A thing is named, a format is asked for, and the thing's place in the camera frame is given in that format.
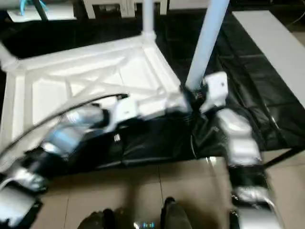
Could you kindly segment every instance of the person's foot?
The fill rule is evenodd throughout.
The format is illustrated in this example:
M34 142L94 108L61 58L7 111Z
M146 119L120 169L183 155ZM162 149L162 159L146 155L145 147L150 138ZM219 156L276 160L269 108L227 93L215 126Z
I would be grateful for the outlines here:
M114 213L110 209L93 212L80 223L77 229L116 229Z

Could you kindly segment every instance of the black mat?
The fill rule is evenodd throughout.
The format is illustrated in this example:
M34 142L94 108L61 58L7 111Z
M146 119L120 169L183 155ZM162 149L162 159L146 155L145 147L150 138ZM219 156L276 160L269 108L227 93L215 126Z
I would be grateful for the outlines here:
M188 74L203 15L185 13L156 18L157 44L182 83ZM142 22L28 22L1 28L0 39L7 48L14 55L27 58L138 35ZM249 120L261 150L304 146L304 108L231 14L225 17L206 73L217 71L227 72L228 106ZM1 76L1 100L4 85L5 76ZM112 135L105 136L104 141L92 141L81 160L82 166L92 169L193 159L191 133L197 157L223 154L219 144L222 136L213 119L206 124L196 116L188 122L181 117L161 117L141 128L119 133L120 142L115 143Z

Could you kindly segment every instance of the white table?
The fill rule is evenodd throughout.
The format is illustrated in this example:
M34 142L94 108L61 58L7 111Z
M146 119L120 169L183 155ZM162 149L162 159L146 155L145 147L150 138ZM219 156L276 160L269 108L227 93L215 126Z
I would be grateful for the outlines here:
M269 11L237 11L233 15L305 107L305 47Z

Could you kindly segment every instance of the white pole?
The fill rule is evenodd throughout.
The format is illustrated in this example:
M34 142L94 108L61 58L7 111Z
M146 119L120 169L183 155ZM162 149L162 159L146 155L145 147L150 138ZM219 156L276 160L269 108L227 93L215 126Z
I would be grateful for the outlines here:
M143 0L142 18L143 18L143 33L152 33L153 31L153 0Z
M191 91L196 90L200 86L229 2L230 0L210 1L185 83Z

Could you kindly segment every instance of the tile floor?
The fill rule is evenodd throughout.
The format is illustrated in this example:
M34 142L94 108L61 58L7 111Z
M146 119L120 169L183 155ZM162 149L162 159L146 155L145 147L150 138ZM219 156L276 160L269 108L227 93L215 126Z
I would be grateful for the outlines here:
M265 159L281 151L265 153ZM287 229L305 225L305 154L268 170L280 214ZM93 211L116 211L120 228L134 221L160 220L163 200L176 198L194 229L227 228L230 185L223 159L213 169L205 159L160 166L112 169L61 177L43 197L44 208L32 228L77 229Z

